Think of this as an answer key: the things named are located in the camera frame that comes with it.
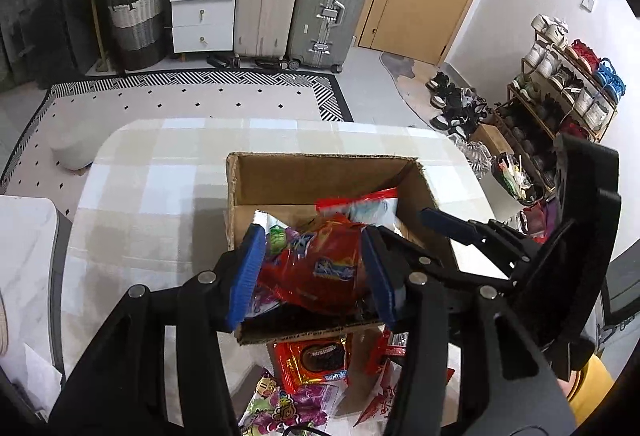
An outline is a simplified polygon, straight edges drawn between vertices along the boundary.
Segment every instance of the doormat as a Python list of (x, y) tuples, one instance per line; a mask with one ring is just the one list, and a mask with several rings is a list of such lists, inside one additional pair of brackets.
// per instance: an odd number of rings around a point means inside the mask
[(402, 100), (423, 122), (429, 124), (431, 119), (441, 114), (440, 109), (431, 106), (432, 93), (425, 86), (438, 72), (436, 66), (389, 52), (380, 54), (380, 62), (393, 77)]
[(71, 219), (87, 170), (63, 169), (47, 137), (96, 109), (123, 126), (173, 117), (353, 122), (333, 74), (238, 69), (85, 77), (47, 91), (2, 173), (0, 193), (48, 198)]

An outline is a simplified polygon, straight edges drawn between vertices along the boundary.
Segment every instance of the checkered tablecloth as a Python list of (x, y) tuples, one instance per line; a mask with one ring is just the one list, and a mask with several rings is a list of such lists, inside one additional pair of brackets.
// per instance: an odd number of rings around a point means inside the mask
[[(465, 157), (430, 129), (271, 119), (136, 121), (101, 147), (76, 212), (62, 294), (67, 374), (129, 286), (179, 286), (226, 250), (225, 160), (233, 151), (415, 157), (441, 210), (463, 220), (493, 217)], [(461, 270), (501, 276), (475, 248), (453, 248)], [(268, 366), (263, 346), (240, 347), (225, 335), (220, 345), (230, 390), (252, 362)], [(168, 392), (171, 409), (177, 393)]]

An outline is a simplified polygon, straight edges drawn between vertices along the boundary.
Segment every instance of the cardboard box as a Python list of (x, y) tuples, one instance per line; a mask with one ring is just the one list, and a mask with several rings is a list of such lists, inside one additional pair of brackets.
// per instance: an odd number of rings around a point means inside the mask
[(495, 126), (480, 124), (470, 139), (474, 142), (484, 143), (489, 153), (494, 156), (498, 156), (500, 153), (513, 155), (513, 149), (511, 149), (509, 142), (506, 141), (500, 130)]
[[(226, 159), (229, 249), (242, 242), (256, 210), (265, 211), (291, 227), (316, 216), (315, 202), (330, 197), (357, 198), (386, 188), (398, 188), (396, 214), (408, 239), (419, 244), (443, 265), (457, 268), (450, 241), (423, 226), (418, 212), (435, 207), (420, 164), (400, 156), (270, 155), (231, 153)], [(236, 338), (240, 344), (328, 337), (381, 324), (366, 319), (328, 317), (283, 305), (245, 320)]]

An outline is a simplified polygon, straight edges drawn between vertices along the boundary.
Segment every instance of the desk leg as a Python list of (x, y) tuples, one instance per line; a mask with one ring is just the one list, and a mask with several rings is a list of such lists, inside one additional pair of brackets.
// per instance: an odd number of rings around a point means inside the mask
[(104, 53), (104, 46), (102, 45), (102, 35), (100, 33), (100, 22), (98, 21), (98, 10), (95, 7), (95, 0), (91, 0), (91, 12), (94, 15), (95, 37), (98, 39), (98, 49), (100, 49), (100, 61), (96, 65), (95, 71), (109, 71), (107, 56)]

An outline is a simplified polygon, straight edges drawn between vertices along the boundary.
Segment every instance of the metal screw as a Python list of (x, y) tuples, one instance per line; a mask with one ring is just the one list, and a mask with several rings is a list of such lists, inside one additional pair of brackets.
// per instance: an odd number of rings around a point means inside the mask
[(412, 272), (409, 275), (409, 282), (414, 285), (424, 285), (427, 282), (427, 276), (422, 272)]
[(215, 282), (216, 274), (211, 272), (210, 270), (206, 270), (205, 272), (200, 272), (198, 274), (198, 282), (203, 285), (210, 285)]
[(484, 285), (480, 287), (480, 295), (485, 299), (495, 299), (498, 297), (498, 292), (493, 286)]
[(144, 285), (133, 285), (129, 288), (129, 297), (137, 299), (138, 297), (142, 297), (145, 294)]

